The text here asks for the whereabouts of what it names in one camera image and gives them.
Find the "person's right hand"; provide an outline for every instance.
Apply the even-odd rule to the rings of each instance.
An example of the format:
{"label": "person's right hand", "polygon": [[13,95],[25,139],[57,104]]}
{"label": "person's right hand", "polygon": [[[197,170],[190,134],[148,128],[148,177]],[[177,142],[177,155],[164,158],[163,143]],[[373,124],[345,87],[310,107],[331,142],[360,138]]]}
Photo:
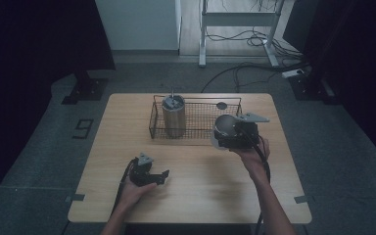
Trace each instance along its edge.
{"label": "person's right hand", "polygon": [[[268,140],[261,137],[259,142],[258,147],[265,154],[265,158],[268,159],[270,155]],[[266,177],[263,163],[255,149],[230,149],[230,152],[234,152],[240,156],[244,167],[253,180],[256,180],[256,177],[259,179]]]}

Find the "power strip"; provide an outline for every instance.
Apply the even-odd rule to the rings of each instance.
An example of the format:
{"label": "power strip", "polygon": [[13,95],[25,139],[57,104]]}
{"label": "power strip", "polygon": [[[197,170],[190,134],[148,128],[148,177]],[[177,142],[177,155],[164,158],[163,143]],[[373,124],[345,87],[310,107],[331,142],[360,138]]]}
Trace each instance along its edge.
{"label": "power strip", "polygon": [[289,78],[289,77],[294,77],[294,76],[304,76],[304,75],[305,73],[303,70],[290,70],[290,71],[282,72],[283,78]]}

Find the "black cable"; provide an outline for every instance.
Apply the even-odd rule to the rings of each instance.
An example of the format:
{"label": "black cable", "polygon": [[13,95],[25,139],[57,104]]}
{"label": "black cable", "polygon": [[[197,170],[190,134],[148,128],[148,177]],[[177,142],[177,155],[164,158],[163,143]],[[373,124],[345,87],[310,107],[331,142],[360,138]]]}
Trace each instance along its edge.
{"label": "black cable", "polygon": [[247,45],[249,46],[253,46],[253,47],[260,47],[260,46],[264,46],[264,43],[263,43],[263,40],[265,38],[264,37],[259,37],[259,36],[255,36],[255,35],[252,35],[248,40],[247,40]]}
{"label": "black cable", "polygon": [[262,69],[262,70],[266,70],[266,71],[276,71],[276,72],[283,72],[283,71],[292,71],[292,70],[297,70],[297,69],[300,69],[300,68],[304,68],[308,66],[308,62],[300,62],[300,63],[296,63],[294,65],[291,65],[291,66],[288,66],[288,67],[284,67],[284,68],[274,68],[274,67],[271,67],[271,66],[265,66],[265,65],[261,65],[261,64],[256,64],[256,63],[243,63],[241,64],[240,66],[236,66],[236,67],[233,67],[233,68],[229,68],[229,69],[226,69],[226,70],[223,70],[221,71],[219,74],[215,75],[209,82],[207,82],[207,84],[203,87],[203,89],[201,90],[201,93],[204,93],[204,91],[206,90],[206,88],[210,85],[210,83],[212,83],[215,79],[217,79],[220,75],[224,74],[225,72],[228,72],[228,71],[233,71],[233,70],[236,70],[238,68],[256,68],[256,69]]}
{"label": "black cable", "polygon": [[[261,151],[261,149],[259,148],[258,144],[255,143],[252,140],[252,137],[250,137],[250,135],[244,129],[242,129],[242,128],[238,128],[238,129],[243,133],[244,136],[246,136],[246,138],[248,139],[248,141],[252,144],[253,148],[256,150],[256,152],[260,156],[261,162],[263,163],[264,171],[265,171],[266,176],[267,176],[267,180],[270,183],[270,178],[271,178],[270,166],[269,166],[269,164],[267,162],[267,155],[266,155],[266,151],[265,151],[265,145],[264,145],[263,138],[260,135],[258,136],[258,138],[261,140],[260,142],[263,145],[264,153]],[[255,230],[255,234],[257,234],[257,235],[259,235],[259,231],[260,231],[262,219],[263,219],[262,213],[260,212],[260,215],[258,216],[258,223],[256,224],[256,230]]]}
{"label": "black cable", "polygon": [[[267,34],[264,34],[262,32],[256,31],[255,27],[253,27],[252,32],[254,33],[254,35],[252,36],[252,38],[257,38],[259,40],[263,40],[263,39],[267,38]],[[252,41],[252,43],[248,42],[248,44],[251,45],[251,46],[255,46],[255,45],[253,45],[253,41]],[[299,52],[299,51],[295,51],[295,50],[284,48],[280,44],[280,42],[277,39],[275,39],[275,38],[272,39],[272,45],[273,45],[273,47],[275,48],[276,52],[279,55],[297,57],[298,59],[302,56],[302,53]]]}
{"label": "black cable", "polygon": [[277,0],[274,2],[274,9],[273,9],[274,12],[276,11],[276,6],[277,6]]}
{"label": "black cable", "polygon": [[224,0],[221,0],[221,4],[222,4],[222,7],[225,9],[225,11],[228,12],[228,10],[224,6]]}
{"label": "black cable", "polygon": [[70,224],[70,221],[67,219],[66,226],[64,226],[63,231],[61,232],[62,235],[64,235],[66,233],[66,230],[67,230],[67,227],[69,226],[69,224]]}
{"label": "black cable", "polygon": [[245,66],[245,65],[249,65],[250,63],[248,62],[245,62],[245,63],[242,63],[238,66],[238,68],[236,70],[233,71],[233,79],[234,79],[234,90],[236,93],[240,93],[240,80],[239,80],[239,76],[238,76],[238,73],[240,71],[240,69]]}
{"label": "black cable", "polygon": [[261,6],[263,5],[263,0],[259,0],[258,2],[258,11],[261,11]]}
{"label": "black cable", "polygon": [[258,1],[259,0],[256,0],[256,3],[252,6],[252,8],[250,9],[250,11],[249,12],[251,12],[252,11],[252,9],[254,8],[254,6],[258,3]]}
{"label": "black cable", "polygon": [[248,86],[248,85],[252,85],[252,84],[256,84],[256,83],[266,83],[266,82],[268,82],[268,81],[269,81],[274,75],[276,75],[277,73],[279,73],[279,71],[274,72],[274,73],[273,73],[272,75],[270,75],[266,80],[262,80],[262,81],[252,81],[252,82],[249,82],[249,83],[246,83],[246,84],[238,84],[237,87],[240,88],[240,87],[242,87],[242,86]]}
{"label": "black cable", "polygon": [[230,40],[230,41],[244,41],[244,40],[250,40],[250,37],[245,37],[245,38],[236,38],[238,36],[241,36],[247,32],[253,32],[252,30],[246,30],[246,31],[242,31],[234,36],[230,36],[230,37],[224,37],[224,36],[220,36],[220,35],[215,35],[215,34],[209,34],[208,30],[206,29],[206,35],[207,37],[211,40],[211,41],[226,41],[226,40]]}
{"label": "black cable", "polygon": [[137,163],[136,159],[130,161],[130,163],[126,167],[126,170],[124,171],[123,176],[121,177],[121,181],[120,181],[120,184],[119,184],[118,189],[117,189],[117,195],[116,195],[116,199],[115,199],[115,204],[113,205],[112,213],[115,211],[115,208],[118,205],[118,201],[120,200],[121,192],[123,192],[124,183],[125,183],[127,175],[129,174],[130,167],[133,164],[136,164],[136,163]]}

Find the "wooden table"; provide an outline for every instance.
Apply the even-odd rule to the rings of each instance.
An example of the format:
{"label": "wooden table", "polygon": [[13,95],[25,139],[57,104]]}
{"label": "wooden table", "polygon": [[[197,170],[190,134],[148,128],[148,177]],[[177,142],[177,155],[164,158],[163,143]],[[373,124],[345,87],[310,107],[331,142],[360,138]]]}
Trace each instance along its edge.
{"label": "wooden table", "polygon": [[[270,142],[271,185],[292,223],[310,223],[304,196],[282,125],[268,94],[181,94],[183,97],[241,97],[244,113],[270,118],[259,134]],[[140,223],[256,223],[256,188],[240,158],[214,148],[209,139],[152,139],[149,132],[154,94],[110,97],[76,194],[72,222],[106,222],[127,164],[141,152],[154,158],[151,173],[169,169],[165,185],[144,196],[126,218]]]}

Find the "metal cylinder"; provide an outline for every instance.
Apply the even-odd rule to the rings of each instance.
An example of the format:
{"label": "metal cylinder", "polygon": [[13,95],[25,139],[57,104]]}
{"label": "metal cylinder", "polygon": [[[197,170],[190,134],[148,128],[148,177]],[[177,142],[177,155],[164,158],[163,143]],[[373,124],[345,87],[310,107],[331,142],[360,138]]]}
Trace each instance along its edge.
{"label": "metal cylinder", "polygon": [[163,99],[164,128],[168,136],[181,137],[185,134],[185,100],[180,95],[168,95]]}

